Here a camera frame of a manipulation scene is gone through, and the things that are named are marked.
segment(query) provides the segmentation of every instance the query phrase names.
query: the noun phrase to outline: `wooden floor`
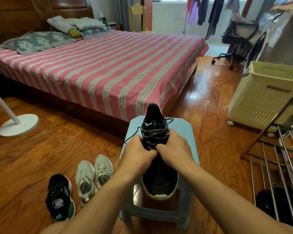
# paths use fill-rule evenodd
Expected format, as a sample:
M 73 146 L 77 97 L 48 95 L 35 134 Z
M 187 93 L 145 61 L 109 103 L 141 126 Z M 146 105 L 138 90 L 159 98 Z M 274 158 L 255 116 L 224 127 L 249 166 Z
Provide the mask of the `wooden floor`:
M 253 202 L 249 164 L 239 158 L 256 134 L 227 126 L 227 106 L 239 82 L 241 67 L 228 70 L 211 57 L 200 60 L 195 79 L 189 82 L 170 116 L 193 126 L 201 166 L 232 190 Z M 17 114 L 34 113 L 40 122 L 31 132 L 15 138 L 0 137 L 0 233 L 38 233 L 53 221 L 45 205 L 47 184 L 54 173 L 66 175 L 73 184 L 73 200 L 81 209 L 75 184 L 77 165 L 106 155 L 118 166 L 123 141 L 93 126 L 33 101 L 6 98 Z M 8 117 L 0 109 L 0 125 Z M 135 202 L 165 210 L 176 206 L 171 200 L 154 203 L 137 187 Z M 222 233 L 210 214 L 195 198 L 189 228 L 176 230 L 175 224 L 133 218 L 117 220 L 118 233 Z

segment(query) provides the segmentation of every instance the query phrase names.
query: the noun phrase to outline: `hand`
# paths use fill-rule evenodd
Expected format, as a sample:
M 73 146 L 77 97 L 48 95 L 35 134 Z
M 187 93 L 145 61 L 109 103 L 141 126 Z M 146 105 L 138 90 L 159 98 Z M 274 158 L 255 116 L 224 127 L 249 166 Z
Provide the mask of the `hand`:
M 121 156 L 120 168 L 135 177 L 141 176 L 150 167 L 152 160 L 156 157 L 157 151 L 147 151 L 142 146 L 142 138 L 135 135 L 125 146 Z
M 156 150 L 163 161 L 177 171 L 189 162 L 195 162 L 188 141 L 172 129 L 169 129 L 167 144 L 158 144 Z

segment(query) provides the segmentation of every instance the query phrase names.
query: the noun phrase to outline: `white fan base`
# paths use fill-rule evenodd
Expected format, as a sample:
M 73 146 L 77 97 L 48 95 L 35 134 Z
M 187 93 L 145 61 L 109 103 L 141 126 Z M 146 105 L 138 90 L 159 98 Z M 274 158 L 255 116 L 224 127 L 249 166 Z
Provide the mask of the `white fan base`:
M 10 119 L 0 127 L 1 136 L 9 137 L 21 135 L 30 131 L 38 124 L 38 116 L 35 114 L 24 114 L 17 116 L 17 118 L 21 121 L 20 124 L 16 124 Z

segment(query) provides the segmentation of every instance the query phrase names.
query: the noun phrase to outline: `striped bedspread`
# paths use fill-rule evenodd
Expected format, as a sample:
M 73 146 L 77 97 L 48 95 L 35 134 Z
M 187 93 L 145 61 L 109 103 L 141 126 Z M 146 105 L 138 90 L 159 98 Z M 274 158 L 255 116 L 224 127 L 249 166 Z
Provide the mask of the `striped bedspread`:
M 208 50 L 195 35 L 112 31 L 29 55 L 0 48 L 9 78 L 130 121 L 150 102 L 163 109 L 191 65 Z

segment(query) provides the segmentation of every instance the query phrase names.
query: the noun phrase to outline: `yellow laundry basket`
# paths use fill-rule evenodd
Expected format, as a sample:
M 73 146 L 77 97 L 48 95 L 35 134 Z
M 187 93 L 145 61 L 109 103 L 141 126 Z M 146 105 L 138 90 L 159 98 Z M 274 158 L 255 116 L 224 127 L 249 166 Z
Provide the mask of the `yellow laundry basket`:
M 292 96 L 292 66 L 253 61 L 229 104 L 228 119 L 263 130 Z M 292 115 L 293 106 L 289 106 L 277 123 L 285 123 Z

